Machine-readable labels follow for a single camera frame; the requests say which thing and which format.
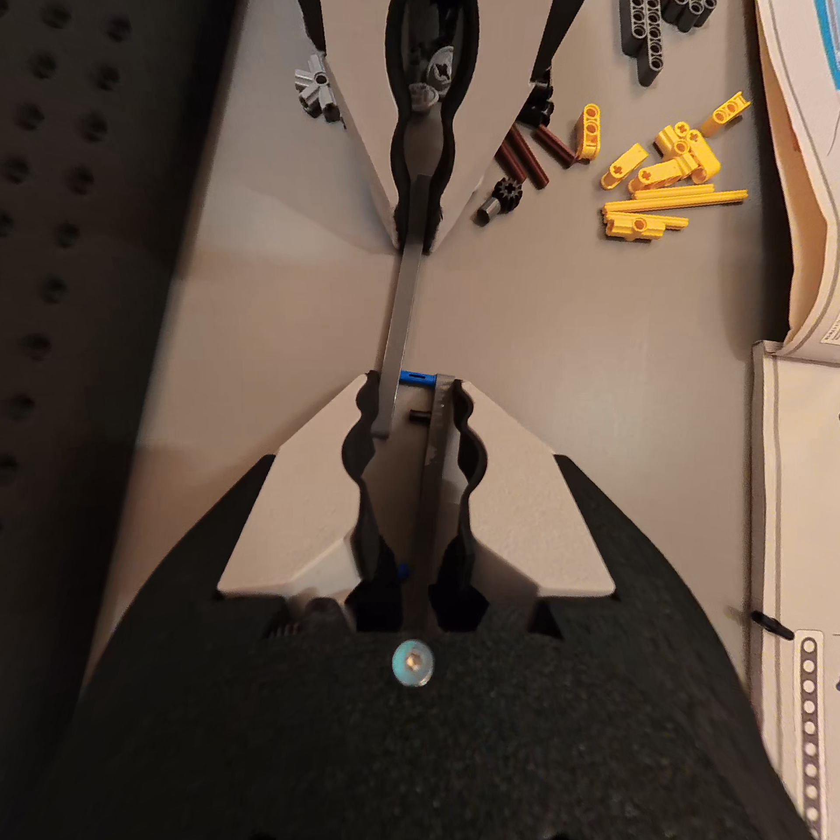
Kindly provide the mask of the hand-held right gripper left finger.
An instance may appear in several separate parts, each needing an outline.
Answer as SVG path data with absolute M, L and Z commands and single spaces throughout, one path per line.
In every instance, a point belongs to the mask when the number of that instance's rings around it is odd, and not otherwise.
M 364 472 L 375 455 L 380 375 L 358 375 L 277 450 L 217 588 L 278 595 L 292 613 L 315 599 L 360 631 L 397 631 L 403 594 Z

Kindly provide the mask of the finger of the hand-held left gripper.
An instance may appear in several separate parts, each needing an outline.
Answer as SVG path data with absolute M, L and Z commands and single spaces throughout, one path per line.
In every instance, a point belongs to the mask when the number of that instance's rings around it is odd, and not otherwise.
M 427 253 L 464 211 L 526 101 L 551 6 L 464 2 L 458 63 L 440 112 L 443 147 L 429 185 Z
M 404 246 L 411 176 L 405 137 L 412 115 L 403 61 L 405 1 L 322 1 L 325 58 L 374 206 Z

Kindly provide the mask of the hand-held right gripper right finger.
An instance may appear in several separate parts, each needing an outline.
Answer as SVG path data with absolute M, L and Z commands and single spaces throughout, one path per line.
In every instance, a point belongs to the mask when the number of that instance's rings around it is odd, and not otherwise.
M 551 447 L 475 385 L 455 380 L 438 512 L 434 626 L 472 632 L 490 606 L 530 620 L 559 597 L 616 584 Z

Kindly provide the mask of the long grey lego beam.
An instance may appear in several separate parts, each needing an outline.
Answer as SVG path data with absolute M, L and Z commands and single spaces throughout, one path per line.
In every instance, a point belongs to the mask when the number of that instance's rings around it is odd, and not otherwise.
M 430 184 L 431 176 L 421 174 L 414 180 L 411 188 L 405 244 L 395 284 L 392 316 L 382 361 L 379 411 L 371 427 L 373 436 L 382 440 L 387 439 L 392 431 L 396 394 L 424 257 Z
M 427 443 L 423 459 L 421 489 L 413 530 L 413 574 L 406 588 L 406 620 L 414 631 L 424 634 L 434 625 L 434 612 L 428 600 L 428 586 L 434 582 L 438 512 L 452 425 L 452 386 L 450 374 L 436 375 Z

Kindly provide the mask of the grey cross lego piece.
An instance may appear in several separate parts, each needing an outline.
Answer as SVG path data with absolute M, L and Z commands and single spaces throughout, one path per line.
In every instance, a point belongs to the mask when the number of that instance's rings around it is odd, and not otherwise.
M 307 69 L 297 69 L 294 79 L 298 100 L 304 112 L 326 123 L 341 122 L 340 107 L 330 87 L 322 56 L 316 52 L 308 58 Z

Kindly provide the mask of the stack of dark lego beams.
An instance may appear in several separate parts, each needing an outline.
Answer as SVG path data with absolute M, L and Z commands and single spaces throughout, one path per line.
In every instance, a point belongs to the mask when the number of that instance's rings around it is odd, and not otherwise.
M 708 21 L 718 1 L 619 1 L 622 52 L 636 60 L 637 81 L 649 88 L 665 65 L 663 30 L 686 34 Z

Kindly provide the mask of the brown lego axle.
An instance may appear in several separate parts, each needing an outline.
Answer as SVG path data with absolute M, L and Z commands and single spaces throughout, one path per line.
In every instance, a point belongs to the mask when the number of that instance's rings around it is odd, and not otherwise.
M 528 180 L 528 175 L 520 164 L 508 140 L 504 140 L 500 144 L 495 154 L 495 159 L 506 177 L 518 184 L 523 184 Z
M 516 123 L 510 127 L 507 141 L 535 188 L 544 189 L 550 179 Z
M 549 152 L 552 157 L 563 167 L 569 168 L 575 162 L 577 157 L 575 152 L 564 143 L 558 136 L 556 136 L 547 126 L 539 125 L 532 133 L 534 139 Z

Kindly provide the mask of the black lego gear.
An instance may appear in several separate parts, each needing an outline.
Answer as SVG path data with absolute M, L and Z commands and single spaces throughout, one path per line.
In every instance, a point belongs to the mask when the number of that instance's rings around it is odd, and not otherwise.
M 509 176 L 500 178 L 488 198 L 477 209 L 476 223 L 487 226 L 496 216 L 515 210 L 521 199 L 522 184 Z

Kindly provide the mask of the pile of yellow lego pieces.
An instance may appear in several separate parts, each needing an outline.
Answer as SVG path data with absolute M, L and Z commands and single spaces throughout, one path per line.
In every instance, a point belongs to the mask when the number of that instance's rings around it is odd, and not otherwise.
M 690 225 L 686 211 L 739 206 L 749 190 L 719 190 L 721 158 L 711 139 L 739 121 L 752 106 L 737 91 L 716 106 L 699 127 L 685 120 L 668 123 L 654 137 L 658 158 L 635 143 L 602 174 L 605 193 L 626 188 L 625 198 L 609 198 L 599 210 L 604 238 L 624 243 L 651 244 Z

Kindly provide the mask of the lego instruction booklet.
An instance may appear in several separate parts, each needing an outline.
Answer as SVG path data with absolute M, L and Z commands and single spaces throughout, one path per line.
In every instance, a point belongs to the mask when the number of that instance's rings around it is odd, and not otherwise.
M 760 1 L 773 152 L 791 233 L 789 330 L 753 347 L 749 686 L 812 838 L 839 837 L 839 3 Z

